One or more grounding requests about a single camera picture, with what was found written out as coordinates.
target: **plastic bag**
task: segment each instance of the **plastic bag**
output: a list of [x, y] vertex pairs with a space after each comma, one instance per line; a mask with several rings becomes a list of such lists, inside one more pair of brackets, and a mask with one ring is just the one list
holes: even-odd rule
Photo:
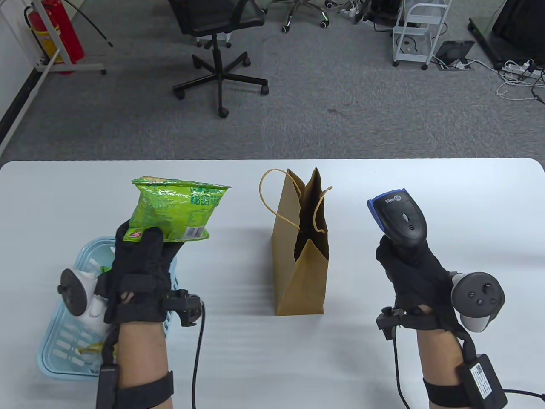
[[230, 186], [144, 176], [132, 181], [140, 190], [138, 205], [123, 238], [138, 242], [144, 230], [159, 227], [165, 242], [205, 240], [204, 228]]

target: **paper bag handle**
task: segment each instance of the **paper bag handle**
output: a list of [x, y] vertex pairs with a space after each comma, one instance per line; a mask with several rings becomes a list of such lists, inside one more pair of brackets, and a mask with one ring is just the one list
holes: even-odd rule
[[302, 193], [301, 193], [301, 189], [299, 189], [299, 186], [297, 185], [297, 182], [295, 181], [295, 179], [286, 171], [282, 170], [282, 169], [269, 169], [267, 170], [267, 172], [265, 172], [265, 174], [263, 176], [261, 176], [261, 181], [259, 182], [259, 197], [261, 198], [261, 201], [263, 202], [263, 204], [265, 205], [265, 207], [267, 208], [268, 211], [270, 211], [271, 213], [273, 213], [273, 215], [275, 215], [276, 217], [279, 217], [281, 218], [282, 220], [284, 221], [287, 221], [288, 223], [290, 223], [291, 225], [295, 226], [295, 228], [297, 229], [297, 231], [299, 231], [299, 226], [295, 223], [293, 223], [291, 220], [288, 220], [286, 219], [284, 216], [282, 216], [281, 214], [278, 214], [276, 213], [274, 210], [272, 210], [269, 205], [265, 202], [265, 198], [263, 197], [263, 182], [265, 181], [265, 177], [267, 177], [267, 175], [271, 172], [282, 172], [284, 175], [286, 175], [287, 177], [289, 177], [292, 182], [293, 182], [293, 185], [295, 186], [295, 189], [297, 190], [297, 194], [298, 194], [298, 197], [301, 198], [302, 196]]
[[327, 189], [325, 189], [322, 192], [322, 194], [320, 195], [320, 200], [318, 200], [318, 204], [316, 205], [316, 209], [314, 209], [314, 214], [312, 216], [312, 223], [314, 224], [314, 230], [316, 230], [317, 233], [325, 233], [325, 230], [322, 229], [322, 228], [320, 230], [318, 230], [318, 226], [316, 225], [316, 213], [318, 213], [318, 208], [320, 207], [320, 205], [324, 201], [325, 194], [328, 191], [330, 191], [331, 189], [333, 189], [333, 186], [329, 186]]

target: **fire extinguisher hose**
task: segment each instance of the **fire extinguisher hose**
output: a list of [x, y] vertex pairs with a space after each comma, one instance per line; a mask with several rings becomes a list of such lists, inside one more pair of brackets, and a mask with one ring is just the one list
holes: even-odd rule
[[93, 23], [93, 22], [91, 21], [91, 19], [90, 19], [89, 17], [87, 17], [87, 15], [86, 15], [84, 12], [82, 12], [82, 11], [81, 11], [74, 3], [72, 3], [70, 0], [63, 0], [63, 2], [66, 2], [66, 3], [70, 4], [74, 9], [76, 9], [76, 11], [77, 11], [78, 13], [80, 13], [80, 14], [83, 16], [83, 18], [86, 19], [86, 20], [89, 22], [90, 25], [93, 26], [93, 28], [96, 30], [96, 32], [99, 33], [100, 36], [101, 36], [102, 38], [104, 38], [104, 40], [108, 43], [108, 45], [109, 45], [110, 47], [113, 47], [113, 44], [106, 38], [106, 36], [102, 33], [102, 31], [100, 31], [100, 29], [95, 25], [95, 23]]
[[40, 40], [38, 39], [38, 36], [36, 35], [36, 33], [34, 33], [34, 30], [32, 30], [31, 22], [28, 21], [27, 11], [29, 11], [29, 10], [32, 10], [32, 7], [30, 7], [30, 6], [28, 5], [28, 6], [25, 7], [25, 10], [23, 11], [23, 13], [24, 13], [24, 15], [25, 15], [25, 21], [26, 21], [26, 23], [27, 23], [28, 28], [31, 29], [32, 35], [34, 36], [34, 39], [36, 40], [36, 42], [37, 42], [38, 45], [40, 46], [40, 49], [41, 49], [42, 53], [44, 54], [44, 57], [45, 57], [45, 65], [48, 65], [48, 64], [49, 64], [49, 61], [50, 61], [50, 58], [49, 58], [49, 56], [47, 55], [47, 53], [45, 52], [44, 47], [42, 46]]

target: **white cart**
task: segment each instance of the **white cart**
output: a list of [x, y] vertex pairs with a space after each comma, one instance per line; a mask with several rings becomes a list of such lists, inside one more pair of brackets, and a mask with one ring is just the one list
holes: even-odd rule
[[[212, 36], [211, 35], [206, 35], [204, 37], [197, 37], [197, 47], [202, 47], [203, 46], [203, 43], [201, 42], [202, 41], [208, 41], [208, 40], [212, 40]], [[225, 47], [227, 47], [228, 49], [231, 48], [231, 33], [219, 33], [217, 35], [217, 40], [218, 41], [225, 41]]]
[[452, 0], [404, 0], [401, 3], [392, 33], [394, 67], [400, 61], [413, 61], [423, 63], [423, 70], [428, 69], [451, 3]]

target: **gloved hand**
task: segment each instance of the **gloved hand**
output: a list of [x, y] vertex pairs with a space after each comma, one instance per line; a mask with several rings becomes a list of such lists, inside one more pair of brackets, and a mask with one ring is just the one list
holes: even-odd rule
[[451, 303], [453, 287], [450, 273], [432, 254], [428, 242], [414, 251], [400, 253], [392, 241], [383, 236], [377, 247], [377, 260], [396, 292], [396, 305], [407, 313], [418, 314], [419, 306], [426, 305], [443, 322], [453, 327], [458, 323]]
[[183, 243], [165, 243], [158, 227], [144, 231], [138, 243], [124, 242], [128, 228], [127, 221], [117, 229], [112, 269], [99, 276], [96, 292], [108, 299], [104, 321], [162, 322], [160, 303], [172, 287], [168, 270]]

